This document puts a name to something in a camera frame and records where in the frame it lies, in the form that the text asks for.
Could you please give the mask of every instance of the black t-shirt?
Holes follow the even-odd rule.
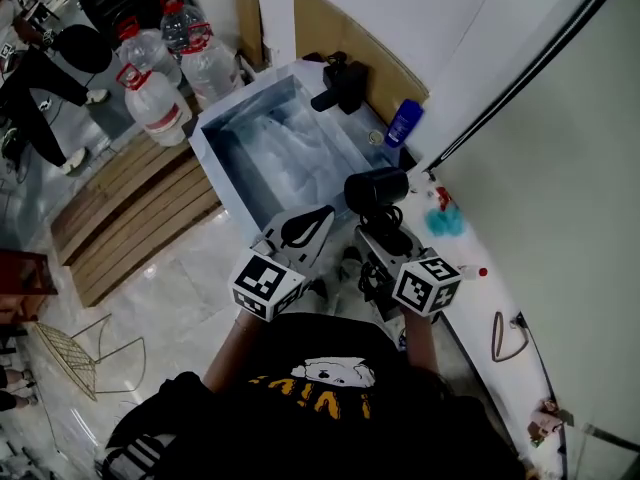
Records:
[[[122,420],[108,448],[122,450],[141,435],[175,436],[156,445],[157,460],[146,467],[158,479],[234,471],[524,476],[482,404],[409,367],[373,324],[282,315],[266,327],[241,379],[223,395],[194,374],[165,382]]]

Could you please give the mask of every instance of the white box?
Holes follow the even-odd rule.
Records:
[[[411,261],[400,269],[393,298],[426,316],[450,306],[461,281],[460,271],[440,256]]]
[[[246,249],[231,272],[229,291],[238,306],[270,322],[303,295],[305,279],[271,258]]]

